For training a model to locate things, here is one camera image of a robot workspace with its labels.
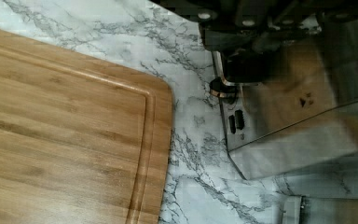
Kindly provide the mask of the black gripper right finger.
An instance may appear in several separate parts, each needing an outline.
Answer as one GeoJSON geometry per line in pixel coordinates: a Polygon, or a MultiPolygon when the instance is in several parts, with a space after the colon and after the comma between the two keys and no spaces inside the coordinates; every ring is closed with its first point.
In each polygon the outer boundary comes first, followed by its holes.
{"type": "Polygon", "coordinates": [[[358,0],[323,0],[323,7],[317,12],[321,26],[326,23],[345,23],[358,20],[358,0]]]}

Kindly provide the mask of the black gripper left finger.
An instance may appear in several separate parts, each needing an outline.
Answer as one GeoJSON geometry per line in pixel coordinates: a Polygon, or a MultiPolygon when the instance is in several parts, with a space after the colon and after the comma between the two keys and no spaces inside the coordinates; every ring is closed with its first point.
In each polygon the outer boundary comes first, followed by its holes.
{"type": "Polygon", "coordinates": [[[228,13],[201,9],[198,22],[202,44],[209,51],[240,48],[257,38],[267,16],[266,8],[235,8],[228,13]]]}

